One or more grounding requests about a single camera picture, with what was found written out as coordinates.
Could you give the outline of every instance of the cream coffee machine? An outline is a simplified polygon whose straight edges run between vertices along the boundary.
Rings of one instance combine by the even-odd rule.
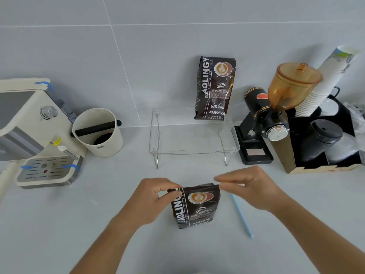
[[[50,96],[50,80],[0,80],[0,201],[10,184],[29,189],[75,181],[86,154],[70,136],[73,116]]]

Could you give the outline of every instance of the black coffee grinder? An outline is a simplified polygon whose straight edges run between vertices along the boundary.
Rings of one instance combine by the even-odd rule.
[[[261,87],[246,92],[244,101],[250,113],[239,126],[235,126],[244,164],[273,161],[263,138],[278,141],[288,135],[289,124],[281,113],[304,101],[322,78],[319,71],[305,63],[287,62],[277,67],[268,95]]]

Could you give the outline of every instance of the black cup lid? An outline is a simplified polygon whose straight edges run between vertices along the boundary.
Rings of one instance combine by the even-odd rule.
[[[329,138],[341,138],[343,131],[340,126],[326,119],[317,119],[311,122],[311,126],[318,133]]]

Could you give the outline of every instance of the coffee bag top edge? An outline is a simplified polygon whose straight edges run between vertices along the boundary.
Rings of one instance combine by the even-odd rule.
[[[224,120],[235,72],[234,58],[200,57],[194,119]]]
[[[180,190],[181,196],[171,202],[173,215],[180,229],[200,225],[213,220],[221,192],[219,185],[208,184],[171,189]]]

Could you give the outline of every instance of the countertop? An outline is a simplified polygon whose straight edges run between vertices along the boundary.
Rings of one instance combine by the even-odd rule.
[[[182,186],[246,167],[236,153],[160,157],[148,154],[149,127],[122,128],[124,146],[109,158],[88,152],[69,186],[12,185],[0,206],[0,272],[65,274],[83,256],[143,178]],[[365,250],[365,167],[349,172],[286,174],[275,152],[261,167],[292,198]],[[292,235],[270,213],[239,199],[255,239],[246,235],[230,196],[222,192],[212,222],[179,230],[168,206],[133,236],[118,273],[317,273]]]

